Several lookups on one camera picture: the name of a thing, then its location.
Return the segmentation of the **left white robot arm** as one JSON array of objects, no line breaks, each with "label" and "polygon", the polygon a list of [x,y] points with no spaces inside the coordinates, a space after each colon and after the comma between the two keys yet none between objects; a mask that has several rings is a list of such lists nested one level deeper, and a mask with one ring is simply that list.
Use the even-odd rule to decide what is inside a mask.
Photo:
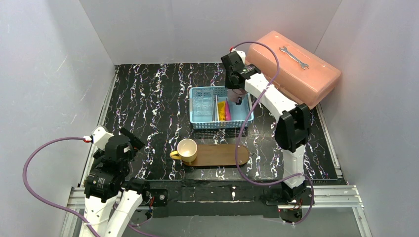
[{"label": "left white robot arm", "polygon": [[126,180],[129,162],[145,145],[125,128],[113,135],[98,126],[91,139],[98,148],[94,158],[100,161],[84,184],[84,217],[88,222],[82,225],[79,235],[91,237],[96,231],[101,237],[120,237],[135,210],[151,199],[149,182]]}]

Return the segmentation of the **purple translucent cup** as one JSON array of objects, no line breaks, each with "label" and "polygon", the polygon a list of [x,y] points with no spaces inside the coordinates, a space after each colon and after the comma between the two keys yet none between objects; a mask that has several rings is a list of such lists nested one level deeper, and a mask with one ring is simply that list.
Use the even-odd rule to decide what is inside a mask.
[{"label": "purple translucent cup", "polygon": [[227,97],[231,103],[236,105],[241,105],[243,98],[246,96],[247,92],[244,89],[228,89]]}]

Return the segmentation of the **yellow toothpaste tube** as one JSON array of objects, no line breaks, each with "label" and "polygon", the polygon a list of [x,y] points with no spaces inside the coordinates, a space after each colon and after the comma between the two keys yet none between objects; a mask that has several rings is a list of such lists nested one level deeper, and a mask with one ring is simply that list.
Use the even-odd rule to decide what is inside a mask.
[{"label": "yellow toothpaste tube", "polygon": [[218,109],[218,118],[219,121],[226,121],[226,101],[218,102],[217,109]]}]

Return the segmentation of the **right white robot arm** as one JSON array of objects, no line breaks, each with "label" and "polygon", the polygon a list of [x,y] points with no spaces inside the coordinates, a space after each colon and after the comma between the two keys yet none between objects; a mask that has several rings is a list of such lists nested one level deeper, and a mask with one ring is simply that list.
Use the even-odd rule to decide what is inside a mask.
[{"label": "right white robot arm", "polygon": [[226,70],[225,87],[252,95],[274,116],[274,138],[283,151],[284,173],[281,181],[282,196],[288,200],[298,198],[305,190],[304,153],[310,136],[310,109],[287,98],[254,65],[245,65],[242,51],[231,51],[221,57]]}]

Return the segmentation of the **brown wooden oval tray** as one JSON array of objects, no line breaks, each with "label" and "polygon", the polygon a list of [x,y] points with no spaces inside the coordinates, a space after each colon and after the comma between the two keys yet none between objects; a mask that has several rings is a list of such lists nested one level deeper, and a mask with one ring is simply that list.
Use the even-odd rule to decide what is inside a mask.
[{"label": "brown wooden oval tray", "polygon": [[235,151],[238,149],[238,164],[244,165],[249,161],[250,153],[244,146],[233,144],[197,145],[197,156],[192,162],[183,163],[187,166],[235,166]]}]

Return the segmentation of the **cream yellow mug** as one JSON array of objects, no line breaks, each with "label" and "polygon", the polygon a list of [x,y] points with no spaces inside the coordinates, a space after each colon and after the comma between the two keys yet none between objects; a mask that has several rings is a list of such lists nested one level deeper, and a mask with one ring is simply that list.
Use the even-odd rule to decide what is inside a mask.
[{"label": "cream yellow mug", "polygon": [[186,163],[193,162],[197,157],[197,143],[192,139],[181,140],[175,151],[170,153],[171,159],[182,160]]}]

